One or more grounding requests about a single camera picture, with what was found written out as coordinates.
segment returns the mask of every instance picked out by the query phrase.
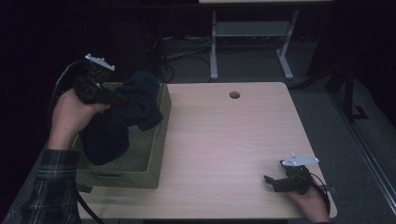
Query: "sleeve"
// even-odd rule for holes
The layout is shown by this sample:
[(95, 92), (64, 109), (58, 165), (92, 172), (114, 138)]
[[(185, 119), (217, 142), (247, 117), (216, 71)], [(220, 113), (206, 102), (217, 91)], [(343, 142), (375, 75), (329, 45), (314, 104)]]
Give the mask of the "sleeve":
[(21, 223), (81, 223), (76, 173), (78, 152), (44, 149), (32, 194), (21, 207)]

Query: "forearm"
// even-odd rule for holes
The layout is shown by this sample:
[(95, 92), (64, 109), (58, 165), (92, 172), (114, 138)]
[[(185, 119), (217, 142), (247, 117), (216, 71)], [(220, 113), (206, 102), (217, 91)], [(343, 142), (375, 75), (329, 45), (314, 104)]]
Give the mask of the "forearm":
[(76, 197), (78, 153), (45, 149), (21, 223), (80, 223)]

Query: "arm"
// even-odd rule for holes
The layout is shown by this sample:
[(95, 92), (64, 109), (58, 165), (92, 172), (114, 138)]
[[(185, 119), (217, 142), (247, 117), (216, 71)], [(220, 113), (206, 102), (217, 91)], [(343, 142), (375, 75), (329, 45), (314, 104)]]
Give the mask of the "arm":
[(323, 202), (319, 192), (314, 188), (309, 187), (304, 195), (296, 192), (286, 192), (286, 194), (298, 205), (302, 213), (312, 223), (330, 223), (326, 204)]
[(108, 105), (84, 105), (74, 90), (65, 92), (52, 115), (48, 149), (44, 149), (30, 200), (21, 208), (21, 223), (80, 223), (76, 198), (79, 155), (69, 150), (76, 134)]

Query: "dark blue cloth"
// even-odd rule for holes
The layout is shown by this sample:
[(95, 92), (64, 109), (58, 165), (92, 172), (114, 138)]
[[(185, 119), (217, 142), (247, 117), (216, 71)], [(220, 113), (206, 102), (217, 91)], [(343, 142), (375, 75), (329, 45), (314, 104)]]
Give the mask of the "dark blue cloth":
[(126, 105), (112, 105), (96, 114), (79, 133), (87, 158), (95, 165), (115, 160), (129, 147), (128, 127), (137, 125), (141, 131), (155, 127), (163, 120), (157, 107), (158, 80), (147, 71), (137, 71), (114, 90), (128, 97)]

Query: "background desk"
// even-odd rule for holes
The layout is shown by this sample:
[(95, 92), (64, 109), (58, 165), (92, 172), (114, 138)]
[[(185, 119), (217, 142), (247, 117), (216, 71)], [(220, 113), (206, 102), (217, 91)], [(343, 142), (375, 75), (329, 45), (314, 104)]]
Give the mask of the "background desk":
[[(294, 218), (296, 206), (262, 176), (279, 160), (314, 156), (282, 83), (170, 84), (172, 110), (157, 189), (93, 188), (102, 218)], [(240, 93), (232, 99), (231, 91)], [(323, 178), (317, 164), (307, 166)], [(89, 218), (79, 209), (82, 218)], [(336, 208), (332, 205), (334, 217)]]

